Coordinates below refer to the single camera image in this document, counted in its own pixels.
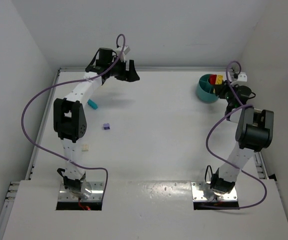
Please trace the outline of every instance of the white table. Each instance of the white table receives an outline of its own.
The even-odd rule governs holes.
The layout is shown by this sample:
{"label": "white table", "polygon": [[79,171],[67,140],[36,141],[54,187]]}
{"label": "white table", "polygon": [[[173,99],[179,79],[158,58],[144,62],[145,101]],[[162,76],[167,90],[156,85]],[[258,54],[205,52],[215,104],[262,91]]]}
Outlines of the white table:
{"label": "white table", "polygon": [[[82,139],[89,145],[83,164],[109,171],[102,211],[56,211],[61,183],[56,170],[64,161],[40,150],[31,180],[20,183],[3,239],[288,240],[288,222],[273,180],[264,181],[268,196],[258,207],[193,210],[190,181],[202,181],[207,165],[215,170],[222,164],[207,152],[205,139],[227,104],[205,104],[195,95],[198,79],[207,73],[143,71],[135,83],[109,79],[91,97],[99,108],[85,108],[88,129]],[[82,76],[62,72],[58,82]],[[73,88],[57,88],[52,101]],[[50,113],[40,143],[62,153],[52,106]],[[103,123],[110,123],[111,130],[103,130]],[[211,149],[227,157],[236,127],[220,125]],[[244,169],[258,175],[253,160]],[[86,174],[88,180],[105,179],[103,171]],[[236,188],[240,206],[264,194],[259,183],[243,174]]]}

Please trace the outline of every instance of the purple block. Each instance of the purple block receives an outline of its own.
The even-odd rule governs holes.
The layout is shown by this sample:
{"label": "purple block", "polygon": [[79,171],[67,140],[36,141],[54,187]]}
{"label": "purple block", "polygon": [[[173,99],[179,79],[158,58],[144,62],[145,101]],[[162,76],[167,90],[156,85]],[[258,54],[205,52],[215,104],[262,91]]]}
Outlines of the purple block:
{"label": "purple block", "polygon": [[104,123],[103,127],[104,127],[104,130],[110,129],[109,123]]}

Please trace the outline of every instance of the metal base plate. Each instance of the metal base plate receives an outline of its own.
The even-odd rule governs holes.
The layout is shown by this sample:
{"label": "metal base plate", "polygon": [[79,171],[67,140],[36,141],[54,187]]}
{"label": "metal base plate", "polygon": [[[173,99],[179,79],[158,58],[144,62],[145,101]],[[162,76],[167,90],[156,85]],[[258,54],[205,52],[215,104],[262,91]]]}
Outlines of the metal base plate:
{"label": "metal base plate", "polygon": [[[94,181],[87,184],[91,187],[87,189],[87,193],[80,200],[80,204],[89,206],[91,210],[101,210],[104,182]],[[56,210],[83,210],[78,204],[78,195],[65,189],[64,183],[60,185]]]}
{"label": "metal base plate", "polygon": [[230,193],[216,195],[204,181],[191,182],[195,210],[207,210],[203,206],[239,207],[236,188]]}

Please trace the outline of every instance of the gray wall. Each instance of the gray wall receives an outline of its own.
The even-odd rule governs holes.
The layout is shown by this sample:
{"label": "gray wall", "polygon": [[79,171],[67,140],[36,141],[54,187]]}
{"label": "gray wall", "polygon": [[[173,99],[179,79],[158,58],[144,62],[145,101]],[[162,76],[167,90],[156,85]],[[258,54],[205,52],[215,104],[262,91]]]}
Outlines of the gray wall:
{"label": "gray wall", "polygon": [[[20,129],[21,112],[54,77],[10,0],[0,0],[0,210],[10,181],[25,177],[32,145]],[[30,109],[26,126],[35,138],[47,94]]]}
{"label": "gray wall", "polygon": [[268,0],[12,0],[55,67],[89,64],[124,33],[137,66],[225,66]]}
{"label": "gray wall", "polygon": [[274,138],[264,156],[269,172],[277,175],[288,216],[288,1],[270,2],[242,63],[257,94],[255,106],[275,112]]}

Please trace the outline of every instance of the teal container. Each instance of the teal container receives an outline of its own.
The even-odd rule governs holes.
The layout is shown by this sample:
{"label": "teal container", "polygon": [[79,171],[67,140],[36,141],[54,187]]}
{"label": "teal container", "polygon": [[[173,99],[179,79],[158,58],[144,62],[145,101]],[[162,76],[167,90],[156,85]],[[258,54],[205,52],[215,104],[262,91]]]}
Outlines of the teal container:
{"label": "teal container", "polygon": [[214,87],[208,82],[211,74],[203,75],[198,82],[196,95],[203,101],[208,103],[214,103],[218,100],[218,97],[214,94]]}

